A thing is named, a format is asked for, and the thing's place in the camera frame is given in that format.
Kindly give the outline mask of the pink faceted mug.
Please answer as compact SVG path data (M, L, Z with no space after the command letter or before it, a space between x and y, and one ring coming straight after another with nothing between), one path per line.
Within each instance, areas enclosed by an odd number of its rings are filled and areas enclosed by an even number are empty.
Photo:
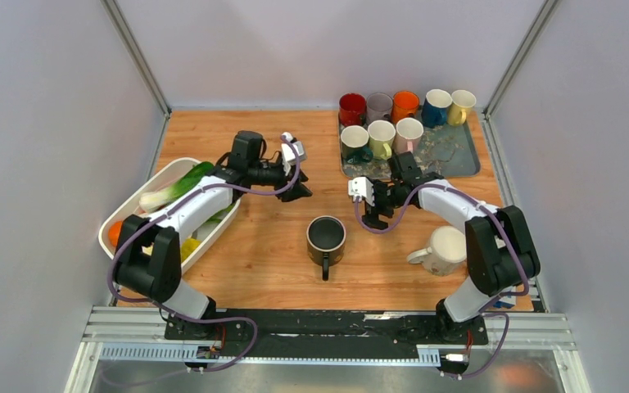
M396 136L393 150L396 154L413 153L423 136L423 124L415 118L407 117L396 123Z

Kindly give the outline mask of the navy blue mug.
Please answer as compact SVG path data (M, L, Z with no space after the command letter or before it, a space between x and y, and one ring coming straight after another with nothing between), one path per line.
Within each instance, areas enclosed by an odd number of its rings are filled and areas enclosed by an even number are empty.
M451 95L441 89L431 89L425 95L421 112L421 122L430 129L442 126L447 121L448 110L452 104Z

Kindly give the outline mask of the cream white mug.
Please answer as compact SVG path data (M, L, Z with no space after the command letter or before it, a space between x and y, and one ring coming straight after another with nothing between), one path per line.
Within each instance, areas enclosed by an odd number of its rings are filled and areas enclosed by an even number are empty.
M409 264L421 264L436 276L453 273L467 259L466 237L451 226L437 228L424 248L406 256Z

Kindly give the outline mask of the orange mug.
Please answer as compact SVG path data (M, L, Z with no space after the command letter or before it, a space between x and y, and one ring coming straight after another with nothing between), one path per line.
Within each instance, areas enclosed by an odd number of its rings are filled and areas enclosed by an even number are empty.
M419 108L419 97L411 91L399 91L392 98L391 122L398 123L408 117L415 117Z

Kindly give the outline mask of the red mug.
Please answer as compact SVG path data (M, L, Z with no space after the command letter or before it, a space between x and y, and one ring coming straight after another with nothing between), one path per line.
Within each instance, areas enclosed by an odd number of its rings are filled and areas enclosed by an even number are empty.
M358 93L347 93L340 97L338 119L342 126L362 125L367 110L365 97Z

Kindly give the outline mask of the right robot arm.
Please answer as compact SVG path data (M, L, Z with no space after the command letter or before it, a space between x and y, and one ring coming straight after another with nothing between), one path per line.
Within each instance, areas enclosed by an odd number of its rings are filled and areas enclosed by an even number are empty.
M389 182L359 176L348 183L354 207L364 208L355 214L363 228L387 233L396 225L382 217L400 221L406 209L415 206L443 218L465 237L468 277L436 306L434 329L441 340L459 340L501 297L528 294L516 287L527 287L540 273L541 262L522 210L479 201L441 175L424 173L410 152L394 155L387 163Z

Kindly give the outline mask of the black mug with gold rim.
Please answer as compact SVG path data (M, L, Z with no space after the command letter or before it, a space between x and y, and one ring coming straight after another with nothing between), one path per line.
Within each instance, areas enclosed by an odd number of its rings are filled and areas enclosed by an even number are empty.
M321 278L328 281L331 268L340 263L345 250L346 229L336 217L323 215L313 219L306 229L307 253L321 268Z

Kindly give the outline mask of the light green faceted mug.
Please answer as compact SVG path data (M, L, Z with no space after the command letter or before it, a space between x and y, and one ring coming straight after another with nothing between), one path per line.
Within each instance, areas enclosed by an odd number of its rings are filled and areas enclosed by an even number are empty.
M395 126L387 120L375 120L368 125L369 148L374 159L387 160L392 155Z

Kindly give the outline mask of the dark green mug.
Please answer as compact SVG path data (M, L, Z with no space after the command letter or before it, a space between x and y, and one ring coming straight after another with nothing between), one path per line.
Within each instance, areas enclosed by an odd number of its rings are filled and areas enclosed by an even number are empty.
M346 126L339 136L342 161L358 165L373 160L369 147L369 133L360 125Z

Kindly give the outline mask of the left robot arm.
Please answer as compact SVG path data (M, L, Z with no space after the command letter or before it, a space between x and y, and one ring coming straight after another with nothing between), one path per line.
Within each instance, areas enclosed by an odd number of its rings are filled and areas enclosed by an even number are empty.
M275 196L282 202L311 196L304 184L308 178L301 171L306 159L303 143L290 133L283 133L280 141L280 153L269 161L263 157L263 136L240 131L231 150L178 200L146 218L127 217L106 277L112 295L125 299L115 289L121 285L136 292L138 301L185 319L196 338L213 336L218 318L208 311L210 297L182 278L181 243L246 193Z

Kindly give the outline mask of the yellow mug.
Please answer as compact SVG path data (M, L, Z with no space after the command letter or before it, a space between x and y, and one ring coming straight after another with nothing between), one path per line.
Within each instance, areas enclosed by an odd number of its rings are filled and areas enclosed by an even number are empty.
M468 90L458 89L450 94L451 105L447 111L446 123L450 126L460 126L468 118L468 114L477 103L477 98Z

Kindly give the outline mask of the lilac grey mug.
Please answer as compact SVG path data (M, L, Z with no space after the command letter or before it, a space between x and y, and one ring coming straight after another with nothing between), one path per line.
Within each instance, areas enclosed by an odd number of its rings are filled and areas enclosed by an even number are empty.
M366 123L371 124L376 120L391 120L391 112L394 106L393 99L385 93L372 93L366 98Z

